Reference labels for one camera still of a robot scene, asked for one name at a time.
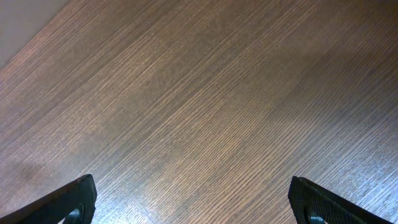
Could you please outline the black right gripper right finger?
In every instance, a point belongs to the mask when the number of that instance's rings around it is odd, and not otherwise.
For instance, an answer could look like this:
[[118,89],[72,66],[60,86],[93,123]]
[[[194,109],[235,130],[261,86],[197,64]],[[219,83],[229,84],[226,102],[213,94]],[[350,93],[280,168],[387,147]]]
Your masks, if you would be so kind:
[[288,199],[300,224],[390,224],[304,177],[292,177]]

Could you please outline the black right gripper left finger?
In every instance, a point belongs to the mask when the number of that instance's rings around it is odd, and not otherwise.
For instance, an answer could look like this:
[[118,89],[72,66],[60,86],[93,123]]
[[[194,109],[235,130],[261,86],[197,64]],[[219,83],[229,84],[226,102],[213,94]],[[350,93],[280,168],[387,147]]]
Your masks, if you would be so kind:
[[2,217],[1,223],[90,224],[95,214],[96,198],[93,176],[86,174]]

